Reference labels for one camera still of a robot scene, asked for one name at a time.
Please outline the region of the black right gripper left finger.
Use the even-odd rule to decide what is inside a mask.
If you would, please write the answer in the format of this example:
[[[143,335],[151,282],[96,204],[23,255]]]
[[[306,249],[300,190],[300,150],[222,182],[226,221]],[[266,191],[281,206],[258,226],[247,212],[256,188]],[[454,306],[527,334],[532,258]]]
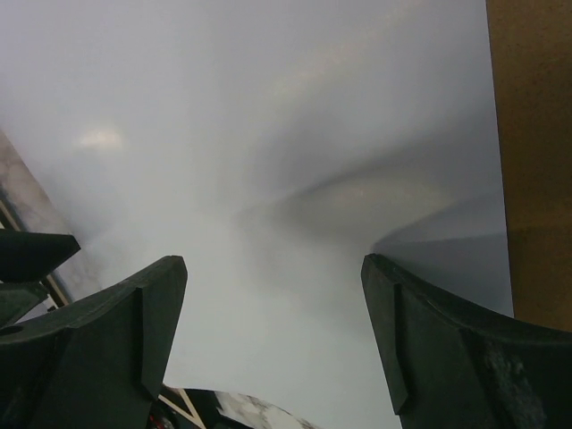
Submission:
[[[187,284],[180,256],[1,331],[3,428],[143,428]]]

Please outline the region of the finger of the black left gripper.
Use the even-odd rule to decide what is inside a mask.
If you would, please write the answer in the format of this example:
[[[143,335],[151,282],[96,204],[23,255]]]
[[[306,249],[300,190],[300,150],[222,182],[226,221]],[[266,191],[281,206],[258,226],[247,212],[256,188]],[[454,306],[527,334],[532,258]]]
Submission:
[[[1,281],[40,281],[79,251],[71,235],[1,231]]]
[[[48,296],[47,289],[40,282],[1,283],[0,322],[1,328],[15,324],[33,307]]]

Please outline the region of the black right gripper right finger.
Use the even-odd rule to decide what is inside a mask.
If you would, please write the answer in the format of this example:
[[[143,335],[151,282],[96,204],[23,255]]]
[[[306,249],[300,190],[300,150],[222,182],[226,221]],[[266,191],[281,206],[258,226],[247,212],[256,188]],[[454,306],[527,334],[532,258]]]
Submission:
[[[376,254],[361,281],[403,427],[570,427],[568,332],[478,306]]]

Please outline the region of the wooden picture frame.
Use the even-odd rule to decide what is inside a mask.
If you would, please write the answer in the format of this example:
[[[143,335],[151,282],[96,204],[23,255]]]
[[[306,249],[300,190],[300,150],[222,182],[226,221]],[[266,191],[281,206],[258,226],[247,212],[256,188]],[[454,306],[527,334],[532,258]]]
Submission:
[[[15,209],[1,195],[1,227],[10,231],[25,231],[28,228],[16,214]],[[56,272],[51,272],[40,280],[47,289],[48,298],[43,302],[47,312],[70,304],[70,296],[64,290],[63,283]],[[167,408],[172,416],[176,416],[180,428],[203,428],[204,424],[198,412],[184,390],[162,386],[159,402]]]

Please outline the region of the red sunset photo print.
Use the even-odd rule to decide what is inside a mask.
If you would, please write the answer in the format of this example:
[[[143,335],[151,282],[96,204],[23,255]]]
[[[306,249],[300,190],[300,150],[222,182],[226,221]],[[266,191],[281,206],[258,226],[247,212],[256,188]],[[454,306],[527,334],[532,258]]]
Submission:
[[[4,1],[1,128],[100,285],[185,259],[170,385],[396,428],[364,256],[512,312],[483,1]]]

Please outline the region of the brown cardboard backing board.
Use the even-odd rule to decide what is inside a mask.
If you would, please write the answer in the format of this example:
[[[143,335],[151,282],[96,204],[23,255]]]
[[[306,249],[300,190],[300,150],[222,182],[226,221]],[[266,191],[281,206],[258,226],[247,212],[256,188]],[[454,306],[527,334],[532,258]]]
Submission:
[[[571,3],[489,1],[516,318],[571,329]]]

